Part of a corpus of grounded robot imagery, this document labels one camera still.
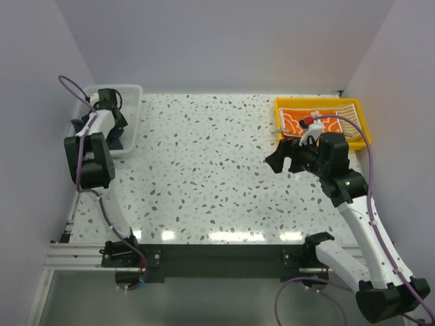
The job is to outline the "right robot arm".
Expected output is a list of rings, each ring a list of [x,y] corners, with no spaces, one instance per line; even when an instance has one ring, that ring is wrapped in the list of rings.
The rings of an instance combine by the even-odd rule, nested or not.
[[[430,294],[426,279],[416,278],[401,259],[377,215],[364,176],[349,166],[349,145],[341,134],[327,132],[318,140],[282,139],[266,163],[281,173],[290,158],[290,173],[315,175],[357,241],[365,260],[361,264],[327,233],[307,236],[298,256],[309,266],[332,268],[355,294],[364,318],[378,323],[406,316],[422,306]]]

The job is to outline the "dark grey towel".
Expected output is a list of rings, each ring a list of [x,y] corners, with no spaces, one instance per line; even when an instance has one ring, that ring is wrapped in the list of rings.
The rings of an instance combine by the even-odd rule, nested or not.
[[[79,132],[83,127],[85,127],[86,123],[89,120],[89,115],[84,115],[80,119],[72,119],[71,123],[74,127],[75,132]],[[123,150],[124,146],[120,140],[124,132],[123,128],[113,128],[106,138],[106,143],[109,150]]]

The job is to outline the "orange white patterned cloth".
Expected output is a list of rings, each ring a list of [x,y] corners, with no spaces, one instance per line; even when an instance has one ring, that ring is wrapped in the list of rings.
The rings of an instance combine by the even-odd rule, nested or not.
[[[321,122],[324,126],[323,132],[335,132],[342,134],[343,128],[336,117],[324,117],[314,120],[315,117],[325,115],[337,115],[332,109],[278,109],[279,127],[282,137],[287,139],[298,139],[304,133],[309,124]]]

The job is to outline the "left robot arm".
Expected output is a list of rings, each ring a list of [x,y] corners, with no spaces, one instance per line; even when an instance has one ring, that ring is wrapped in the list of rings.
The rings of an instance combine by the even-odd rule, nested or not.
[[[132,242],[133,231],[126,222],[111,185],[116,176],[111,150],[121,150],[120,140],[128,122],[122,115],[118,90],[103,88],[88,97],[88,114],[73,120],[75,134],[66,137],[64,148],[71,178],[78,192],[87,193],[107,227],[109,242]]]

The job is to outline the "yellow striped Doraemon towel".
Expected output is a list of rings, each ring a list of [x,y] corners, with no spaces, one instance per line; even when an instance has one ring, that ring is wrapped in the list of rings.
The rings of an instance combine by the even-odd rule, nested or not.
[[[304,131],[299,121],[308,115],[318,117],[322,115],[340,115],[352,120],[358,127],[361,127],[357,111],[354,104],[340,107],[312,107],[312,108],[279,108],[278,117],[280,126],[285,130],[282,135],[285,138],[300,138]],[[324,125],[324,132],[335,132],[345,135],[346,139],[354,140],[359,137],[359,132],[349,123],[336,117],[327,117],[321,119]]]

